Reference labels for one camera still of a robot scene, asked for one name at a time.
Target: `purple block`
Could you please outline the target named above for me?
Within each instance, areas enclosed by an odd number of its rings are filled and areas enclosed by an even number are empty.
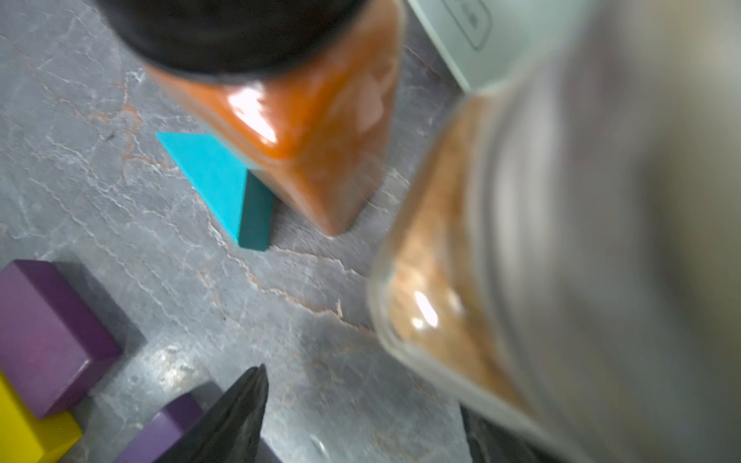
[[[114,463],[153,463],[172,447],[203,415],[190,394],[183,394],[160,410]]]
[[[121,353],[52,264],[0,272],[0,370],[36,418],[79,402]]]

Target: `black object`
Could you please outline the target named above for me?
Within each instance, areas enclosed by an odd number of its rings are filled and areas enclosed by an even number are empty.
[[[155,463],[254,463],[267,402],[265,366],[253,367]]]
[[[95,0],[142,58],[206,81],[295,65],[342,29],[365,0]]]
[[[562,463],[463,406],[461,415],[473,463]]]

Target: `glass jar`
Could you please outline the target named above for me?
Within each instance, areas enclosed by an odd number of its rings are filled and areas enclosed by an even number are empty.
[[[381,342],[398,359],[489,419],[550,447],[504,367],[470,261],[470,168],[501,103],[502,90],[489,88],[459,105],[382,245],[368,300]]]
[[[400,0],[99,0],[153,79],[276,195],[335,236],[379,186]]]
[[[373,267],[384,347],[571,463],[738,462],[739,17],[604,1],[467,97]]]

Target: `yellow block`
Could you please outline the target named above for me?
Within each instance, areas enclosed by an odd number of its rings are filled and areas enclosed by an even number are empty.
[[[69,412],[36,419],[0,373],[1,463],[56,463],[81,437]]]

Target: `orange spice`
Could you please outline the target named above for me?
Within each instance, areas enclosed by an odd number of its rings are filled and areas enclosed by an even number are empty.
[[[384,174],[403,21],[399,0],[371,0],[309,61],[237,86],[147,70],[283,201],[335,236]]]

